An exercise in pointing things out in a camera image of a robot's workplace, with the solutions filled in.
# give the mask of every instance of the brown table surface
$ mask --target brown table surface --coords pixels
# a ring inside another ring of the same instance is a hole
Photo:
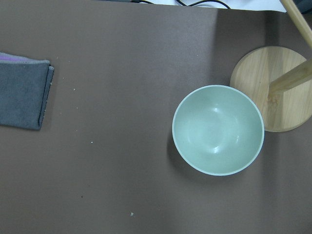
[[[230,176],[196,171],[172,140],[179,102],[229,85],[265,45],[312,57],[274,11],[1,1],[0,51],[48,59],[55,74],[40,131],[0,126],[0,233],[311,233],[311,119],[266,132]]]

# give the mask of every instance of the wooden stand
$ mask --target wooden stand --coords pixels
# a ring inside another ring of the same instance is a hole
[[[312,48],[312,31],[292,0],[281,0]],[[294,129],[312,116],[312,59],[278,46],[256,49],[234,68],[230,86],[249,96],[266,131]]]

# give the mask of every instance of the light green bowl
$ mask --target light green bowl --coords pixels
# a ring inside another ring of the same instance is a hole
[[[226,176],[245,169],[258,156],[264,125],[256,105],[241,91],[210,85],[179,104],[172,134],[188,164],[206,174]]]

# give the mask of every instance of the folded towel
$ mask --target folded towel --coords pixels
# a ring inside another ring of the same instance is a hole
[[[53,71],[48,60],[0,53],[0,124],[39,130]]]

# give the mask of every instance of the black cable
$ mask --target black cable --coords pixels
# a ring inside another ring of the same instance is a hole
[[[182,6],[187,6],[186,4],[184,4],[183,2],[181,2],[180,0],[176,0],[178,3],[180,3]]]
[[[217,3],[222,4],[222,5],[225,6],[226,8],[230,9],[230,7],[229,7],[227,4],[225,4],[225,3],[221,2],[221,1],[218,1],[218,0],[202,0],[202,1],[199,1],[199,2],[195,2],[195,3],[191,4],[191,5],[186,5],[185,3],[181,2],[180,0],[176,0],[176,1],[177,1],[178,3],[180,3],[182,6],[195,6],[195,5],[204,3],[204,2],[217,2]]]
[[[135,3],[140,3],[140,2],[143,2],[143,3],[148,3],[148,4],[154,4],[150,1],[146,1],[146,0],[130,0],[130,2],[135,2]]]
[[[146,1],[146,0],[140,0],[140,2],[148,3],[148,4],[154,4],[154,3],[150,2],[150,1]]]
[[[195,2],[195,3],[193,3],[193,4],[189,5],[189,6],[195,6],[195,5],[204,3],[204,2],[217,2],[217,3],[220,3],[221,5],[225,6],[226,8],[230,9],[230,7],[227,4],[225,4],[225,3],[221,2],[221,1],[217,1],[217,0],[203,0],[203,1]]]
[[[310,13],[310,12],[312,12],[312,8],[309,9],[309,10],[306,10],[306,11],[302,12],[302,14],[304,15],[304,14],[307,14],[307,13]]]

